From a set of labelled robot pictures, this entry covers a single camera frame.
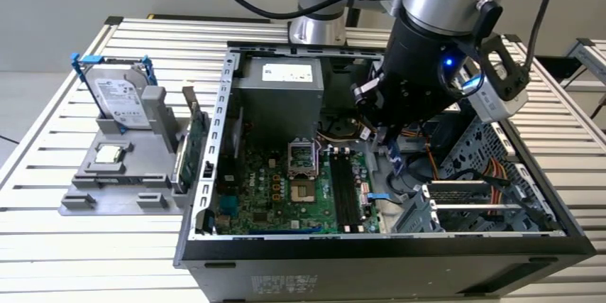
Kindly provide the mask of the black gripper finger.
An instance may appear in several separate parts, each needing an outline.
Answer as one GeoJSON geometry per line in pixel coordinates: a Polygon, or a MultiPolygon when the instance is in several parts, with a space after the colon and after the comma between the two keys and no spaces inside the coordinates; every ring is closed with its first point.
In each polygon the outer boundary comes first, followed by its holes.
{"type": "Polygon", "coordinates": [[[402,128],[402,85],[398,77],[376,77],[354,87],[354,99],[364,120],[376,129],[376,143],[388,145],[402,128]]]}

